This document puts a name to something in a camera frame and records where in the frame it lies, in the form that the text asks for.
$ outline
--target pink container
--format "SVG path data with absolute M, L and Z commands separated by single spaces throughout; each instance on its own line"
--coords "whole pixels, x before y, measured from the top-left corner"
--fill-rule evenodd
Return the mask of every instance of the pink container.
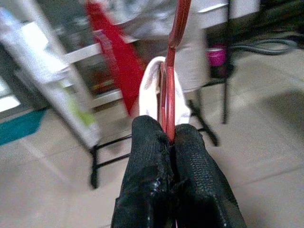
M 207 56 L 211 66 L 219 67 L 223 65 L 226 60 L 226 50 L 223 47 L 209 48 L 207 49 Z

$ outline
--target red fabric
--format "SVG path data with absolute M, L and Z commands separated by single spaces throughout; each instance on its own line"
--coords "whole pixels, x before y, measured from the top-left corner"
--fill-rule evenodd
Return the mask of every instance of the red fabric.
M 121 89 L 123 100 L 130 114 L 139 94 L 144 68 L 132 45 L 122 40 L 123 32 L 113 25 L 101 10 L 98 3 L 87 3 L 86 11 L 90 18 L 95 38 L 110 69 L 115 85 Z

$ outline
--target black hose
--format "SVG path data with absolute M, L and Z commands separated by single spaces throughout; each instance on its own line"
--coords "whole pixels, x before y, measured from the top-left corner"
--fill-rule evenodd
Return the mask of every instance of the black hose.
M 287 46 L 287 48 L 273 50 L 273 49 L 257 47 L 260 44 L 271 44 L 271 43 L 284 44 Z M 258 54 L 262 54 L 262 55 L 276 56 L 276 55 L 282 55 L 282 54 L 291 52 L 296 47 L 297 47 L 297 43 L 292 40 L 288 40 L 288 39 L 263 39 L 263 40 L 256 41 L 251 45 L 232 45 L 232 46 L 230 46 L 230 49 L 250 51 L 250 52 L 254 52 L 254 53 L 258 53 Z

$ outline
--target gray fabric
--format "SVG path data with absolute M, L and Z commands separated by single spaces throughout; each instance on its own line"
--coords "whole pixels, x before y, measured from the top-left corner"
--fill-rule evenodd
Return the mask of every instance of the gray fabric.
M 141 39 L 146 61 L 166 56 L 168 34 L 172 29 L 176 0 L 113 0 L 113 15 L 128 35 Z M 194 91 L 208 80 L 205 36 L 201 29 L 199 5 L 192 1 L 182 43 L 177 49 L 175 69 L 183 92 Z

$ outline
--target tile floor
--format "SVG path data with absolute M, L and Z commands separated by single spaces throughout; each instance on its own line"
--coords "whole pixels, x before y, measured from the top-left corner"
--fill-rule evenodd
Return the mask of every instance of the tile floor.
M 221 124 L 220 86 L 203 89 L 207 121 L 220 147 L 206 147 L 225 173 L 249 228 L 304 227 L 304 52 L 246 55 L 231 79 L 230 119 Z M 121 102 L 96 113 L 102 142 L 130 133 Z M 129 153 L 131 140 L 102 149 L 105 161 Z M 1 228 L 108 228 L 127 159 L 100 169 L 47 111 L 34 134 L 0 147 Z

